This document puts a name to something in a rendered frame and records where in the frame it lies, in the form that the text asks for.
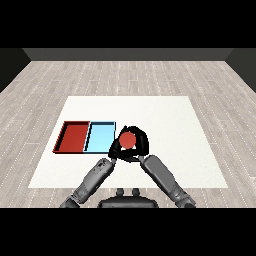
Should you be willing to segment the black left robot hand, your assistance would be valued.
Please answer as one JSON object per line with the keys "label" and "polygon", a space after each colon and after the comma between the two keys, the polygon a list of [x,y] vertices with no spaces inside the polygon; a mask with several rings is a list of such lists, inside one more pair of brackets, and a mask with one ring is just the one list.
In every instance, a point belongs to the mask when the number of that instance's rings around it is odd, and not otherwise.
{"label": "black left robot hand", "polygon": [[120,137],[126,131],[127,131],[127,126],[124,126],[120,131],[118,137],[112,142],[108,152],[109,158],[117,160],[117,159],[125,159],[127,157],[127,154],[121,150],[122,146],[120,144]]}

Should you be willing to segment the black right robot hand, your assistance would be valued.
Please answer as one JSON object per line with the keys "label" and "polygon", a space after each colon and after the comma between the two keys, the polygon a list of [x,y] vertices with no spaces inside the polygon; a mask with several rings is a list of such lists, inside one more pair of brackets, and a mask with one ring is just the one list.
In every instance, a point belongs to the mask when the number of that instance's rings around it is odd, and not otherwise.
{"label": "black right robot hand", "polygon": [[122,160],[127,162],[139,162],[149,154],[148,137],[146,133],[137,126],[127,127],[126,132],[131,132],[135,135],[136,144],[132,149],[125,149],[123,147],[121,148],[121,150],[127,154],[127,157]]}

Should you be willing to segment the small red can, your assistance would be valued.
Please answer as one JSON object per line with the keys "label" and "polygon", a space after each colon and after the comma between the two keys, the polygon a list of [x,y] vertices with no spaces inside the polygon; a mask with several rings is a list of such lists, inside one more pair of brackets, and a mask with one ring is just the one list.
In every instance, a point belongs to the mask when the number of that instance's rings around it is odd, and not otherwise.
{"label": "small red can", "polygon": [[119,138],[120,145],[125,149],[132,149],[136,144],[136,137],[131,132],[124,132]]}

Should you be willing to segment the light blue shallow open box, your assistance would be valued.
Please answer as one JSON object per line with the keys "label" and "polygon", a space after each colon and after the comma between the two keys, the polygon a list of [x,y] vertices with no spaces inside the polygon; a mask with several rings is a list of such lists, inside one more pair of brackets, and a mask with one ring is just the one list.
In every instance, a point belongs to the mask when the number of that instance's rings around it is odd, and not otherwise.
{"label": "light blue shallow open box", "polygon": [[92,121],[84,143],[85,154],[107,154],[115,139],[114,121]]}

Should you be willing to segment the red shallow open box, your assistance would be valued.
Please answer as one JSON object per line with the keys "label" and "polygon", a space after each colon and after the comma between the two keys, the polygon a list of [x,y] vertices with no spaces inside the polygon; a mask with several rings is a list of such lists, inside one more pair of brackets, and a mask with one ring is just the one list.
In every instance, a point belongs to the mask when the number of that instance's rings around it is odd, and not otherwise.
{"label": "red shallow open box", "polygon": [[55,154],[83,154],[89,121],[65,121],[53,148]]}

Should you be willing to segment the dark grey robot body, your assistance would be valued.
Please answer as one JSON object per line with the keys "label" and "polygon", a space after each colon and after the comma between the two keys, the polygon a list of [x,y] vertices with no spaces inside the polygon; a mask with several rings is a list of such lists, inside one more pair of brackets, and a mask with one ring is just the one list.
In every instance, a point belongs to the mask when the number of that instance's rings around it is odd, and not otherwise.
{"label": "dark grey robot body", "polygon": [[118,188],[114,197],[101,200],[98,208],[158,208],[155,200],[142,197],[138,188],[132,189],[131,196],[124,195],[124,189]]}

